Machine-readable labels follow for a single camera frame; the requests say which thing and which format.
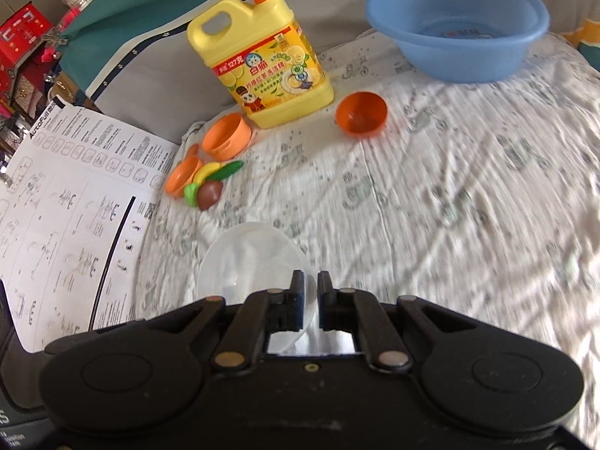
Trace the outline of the clear plastic bowl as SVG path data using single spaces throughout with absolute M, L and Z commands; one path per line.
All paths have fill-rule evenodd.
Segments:
M 196 300 L 218 295 L 230 304 L 241 304 L 255 291 L 288 288 L 296 270 L 304 274 L 303 329 L 273 334 L 268 351 L 284 356 L 309 354 L 316 324 L 316 271 L 279 229 L 246 222 L 224 232 L 200 262 L 193 295 Z

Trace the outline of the orange small bowl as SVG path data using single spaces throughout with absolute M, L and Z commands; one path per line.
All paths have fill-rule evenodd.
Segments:
M 337 127 L 348 136 L 364 139 L 379 135 L 387 122 L 389 108 L 377 93 L 357 91 L 337 105 Z

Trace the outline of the toy brown fruit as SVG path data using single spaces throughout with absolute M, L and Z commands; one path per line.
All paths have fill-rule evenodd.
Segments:
M 197 207 L 205 212 L 217 204 L 222 196 L 224 185 L 221 181 L 206 180 L 196 192 Z

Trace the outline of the toy green vegetable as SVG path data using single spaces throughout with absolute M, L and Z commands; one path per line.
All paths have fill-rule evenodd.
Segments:
M 217 172 L 214 172 L 210 174 L 210 176 L 207 176 L 207 180 L 222 182 L 236 174 L 243 167 L 243 160 L 233 160 L 233 162 L 225 163 L 224 166 L 222 166 Z

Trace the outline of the toy yellow banana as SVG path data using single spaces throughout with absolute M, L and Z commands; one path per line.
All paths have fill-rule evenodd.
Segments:
M 221 163 L 206 163 L 195 173 L 192 182 L 198 186 L 201 186 L 210 175 L 217 173 L 217 171 L 219 171 L 221 168 Z

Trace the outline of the orange small dish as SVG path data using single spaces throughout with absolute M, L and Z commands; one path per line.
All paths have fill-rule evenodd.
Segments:
M 164 186 L 167 195 L 173 198 L 183 196 L 183 191 L 189 185 L 195 174 L 203 166 L 203 161 L 197 156 L 187 156 L 178 166 L 175 166 L 173 172 L 168 176 Z

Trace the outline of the white cat-print cloth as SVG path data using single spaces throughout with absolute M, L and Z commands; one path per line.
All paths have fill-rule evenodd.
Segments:
M 344 135 L 335 111 L 257 133 L 222 198 L 163 197 L 133 312 L 200 295 L 210 245 L 243 222 L 280 230 L 341 287 L 408 293 L 554 345 L 581 367 L 570 427 L 599 445 L 599 74 L 546 34 L 509 80 L 447 84 L 382 34 L 323 53 L 338 98 L 387 102 L 383 132 Z

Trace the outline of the orange cup on side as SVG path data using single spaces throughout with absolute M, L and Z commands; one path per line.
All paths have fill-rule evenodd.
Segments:
M 227 114 L 208 129 L 201 148 L 216 161 L 228 161 L 249 145 L 251 137 L 252 128 L 241 114 Z

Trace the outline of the white printed instruction sheet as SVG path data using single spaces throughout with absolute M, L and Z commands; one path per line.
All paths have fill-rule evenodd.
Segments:
M 56 99 L 1 188 L 1 279 L 22 347 L 134 317 L 144 236 L 178 145 Z

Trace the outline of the yellow dish soap jug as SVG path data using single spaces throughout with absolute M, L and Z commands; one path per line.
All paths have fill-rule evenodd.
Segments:
M 220 0 L 188 23 L 187 39 L 261 129 L 334 101 L 330 78 L 285 0 Z

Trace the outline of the blue plastic basin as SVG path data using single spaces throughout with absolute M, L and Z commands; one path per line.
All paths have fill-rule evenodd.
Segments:
M 417 70 L 446 83 L 512 76 L 550 23 L 542 0 L 367 0 L 365 11 Z

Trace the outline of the teal grey striped blanket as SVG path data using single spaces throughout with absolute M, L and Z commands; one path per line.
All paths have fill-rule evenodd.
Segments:
M 179 141 L 233 103 L 186 37 L 216 1 L 93 0 L 63 34 L 61 68 L 102 113 Z M 366 0 L 286 1 L 317 52 L 367 30 Z

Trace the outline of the red box on shelf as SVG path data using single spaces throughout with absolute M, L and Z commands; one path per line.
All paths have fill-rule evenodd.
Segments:
M 33 3 L 23 5 L 1 24 L 1 95 L 12 96 L 18 69 L 51 30 L 49 20 Z

